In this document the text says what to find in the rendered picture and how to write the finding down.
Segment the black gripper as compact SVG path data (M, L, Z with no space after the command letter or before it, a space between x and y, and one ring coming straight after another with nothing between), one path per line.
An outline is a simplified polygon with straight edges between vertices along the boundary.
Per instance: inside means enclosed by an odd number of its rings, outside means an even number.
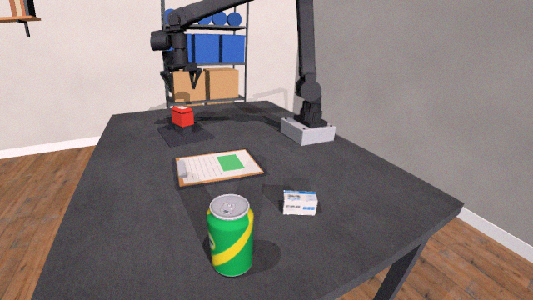
M160 75L162 79L164 80L165 84L167 85L169 92L172 93L172 84L173 84L173 73L170 73L170 72L176 72L176 71L179 71L179 69L182 69L183 72L187 72L187 71L189 72L192 89L195 89L197 85L197 80L202 73L202 69L197 68L196 63L192 63L192 62L188 63L187 48L183 49L183 52L181 49L172 49L172 59L173 59L173 65L164 65L165 71L160 72ZM196 74L195 77L194 77L194 74Z

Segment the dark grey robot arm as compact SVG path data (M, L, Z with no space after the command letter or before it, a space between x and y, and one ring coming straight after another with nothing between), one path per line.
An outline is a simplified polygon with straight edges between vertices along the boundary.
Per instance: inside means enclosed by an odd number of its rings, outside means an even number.
M184 32L188 26L251 1L254 0L202 0L179 7L167 15L170 29L151 32L151 48L153 51L170 48L183 51L187 48L187 34ZM294 115L293 119L309 128L327 127L328 122L321 120L321 86L313 75L316 74L313 0L296 0L296 19L300 79L296 82L295 94L305 101L300 115ZM162 60L166 65L173 65L172 51L162 51Z

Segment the green drink can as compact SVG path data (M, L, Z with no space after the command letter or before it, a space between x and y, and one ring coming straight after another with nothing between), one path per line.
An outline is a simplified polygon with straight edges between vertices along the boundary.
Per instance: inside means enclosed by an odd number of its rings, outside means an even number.
M215 197L207 211L207 231L212 265L220 274L239 276L251 267L253 211L244 197Z

